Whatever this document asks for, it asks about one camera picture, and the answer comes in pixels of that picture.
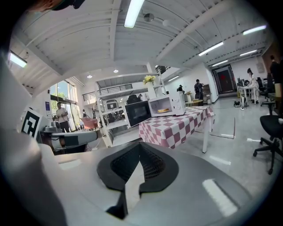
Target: microwave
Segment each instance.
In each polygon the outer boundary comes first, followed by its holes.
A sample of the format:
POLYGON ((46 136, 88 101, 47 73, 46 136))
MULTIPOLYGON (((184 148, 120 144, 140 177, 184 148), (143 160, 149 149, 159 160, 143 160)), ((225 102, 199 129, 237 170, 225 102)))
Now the microwave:
POLYGON ((125 105, 124 113, 129 127, 133 127, 151 118, 149 103, 147 101, 125 105))
POLYGON ((183 92, 164 95, 149 100, 149 109, 152 117, 167 115, 184 115, 186 103, 183 92))

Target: black microwave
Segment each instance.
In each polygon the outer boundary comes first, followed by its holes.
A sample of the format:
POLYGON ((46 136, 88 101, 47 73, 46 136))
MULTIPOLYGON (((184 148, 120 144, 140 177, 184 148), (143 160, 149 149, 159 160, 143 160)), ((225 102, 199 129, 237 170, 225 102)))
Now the black microwave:
POLYGON ((149 118, 151 113, 147 101, 137 102, 124 106, 125 118, 129 127, 133 127, 149 118))

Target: man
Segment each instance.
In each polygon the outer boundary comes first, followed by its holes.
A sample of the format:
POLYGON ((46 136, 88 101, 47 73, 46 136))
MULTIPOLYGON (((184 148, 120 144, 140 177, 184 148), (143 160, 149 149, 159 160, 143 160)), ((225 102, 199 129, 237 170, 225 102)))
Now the man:
POLYGON ((183 94, 185 93, 185 91, 183 91, 183 88, 182 88, 183 86, 182 85, 180 85, 179 86, 179 88, 177 89, 177 92, 183 92, 183 94))
POLYGON ((64 131, 64 129, 66 130, 66 132, 70 132, 69 131, 69 123, 68 123, 68 112, 65 108, 61 107, 61 103, 57 103, 57 111, 56 111, 56 115, 58 117, 58 121, 60 123, 60 127, 61 129, 64 131))
POLYGON ((270 66, 270 72, 272 74, 272 77, 274 79, 275 83, 281 83, 281 73, 280 73, 280 65, 275 61, 275 58, 273 55, 270 56, 270 59, 272 60, 271 66, 270 66))
POLYGON ((198 79, 195 84, 195 99, 203 100, 203 84, 199 83, 198 79))

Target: table leg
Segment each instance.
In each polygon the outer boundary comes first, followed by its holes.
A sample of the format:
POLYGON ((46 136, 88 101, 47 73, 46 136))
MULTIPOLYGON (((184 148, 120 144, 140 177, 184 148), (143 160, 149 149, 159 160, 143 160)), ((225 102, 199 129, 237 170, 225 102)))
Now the table leg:
POLYGON ((244 93, 245 93, 246 101, 248 101, 248 99, 247 99, 247 90, 246 89, 244 89, 244 93))
POLYGON ((207 151, 207 141, 210 130, 210 121, 211 121, 211 117, 207 117, 207 119, 204 121, 203 153, 206 153, 207 151))
POLYGON ((253 88, 253 98, 254 98, 255 105, 256 105, 256 89, 255 88, 253 88))

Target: pink chair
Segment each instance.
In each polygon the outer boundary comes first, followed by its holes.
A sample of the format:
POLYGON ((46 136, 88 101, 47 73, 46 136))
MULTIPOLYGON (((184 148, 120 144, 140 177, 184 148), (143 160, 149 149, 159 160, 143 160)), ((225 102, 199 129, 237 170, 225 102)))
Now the pink chair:
POLYGON ((91 119, 91 118, 80 118, 82 122, 84 123, 85 129, 95 129, 98 127, 97 119, 91 119))

